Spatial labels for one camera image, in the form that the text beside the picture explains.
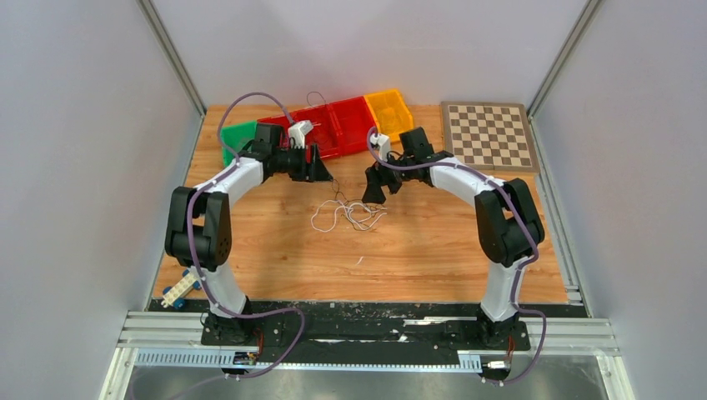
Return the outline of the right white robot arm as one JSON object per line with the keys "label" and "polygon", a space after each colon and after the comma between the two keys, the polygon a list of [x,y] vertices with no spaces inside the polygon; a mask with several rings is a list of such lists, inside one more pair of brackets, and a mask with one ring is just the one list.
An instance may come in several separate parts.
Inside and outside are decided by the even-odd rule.
{"label": "right white robot arm", "polygon": [[509,337],[519,316],[519,286],[525,268],[539,257],[545,232],[527,183],[505,181],[471,168],[451,152],[435,151],[421,127],[401,136],[403,151],[392,150],[388,136],[371,127],[366,144],[374,164],[365,171],[363,200],[383,204],[404,183],[418,181],[453,194],[474,208],[479,245],[489,260],[489,275],[476,336],[487,348]]}

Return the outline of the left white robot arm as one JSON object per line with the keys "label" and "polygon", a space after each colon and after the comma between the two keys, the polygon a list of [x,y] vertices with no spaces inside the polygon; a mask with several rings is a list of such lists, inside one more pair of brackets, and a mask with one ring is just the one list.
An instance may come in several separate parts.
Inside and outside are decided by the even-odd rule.
{"label": "left white robot arm", "polygon": [[207,329],[222,331],[235,345],[252,340],[256,315],[228,266],[233,245],[231,207],[273,175],[286,174],[295,182],[331,181],[317,145],[305,142],[312,131],[309,120],[290,127],[257,122],[253,139],[240,151],[224,145],[232,160],[222,171],[196,187],[173,190],[165,252],[188,268],[206,294]]}

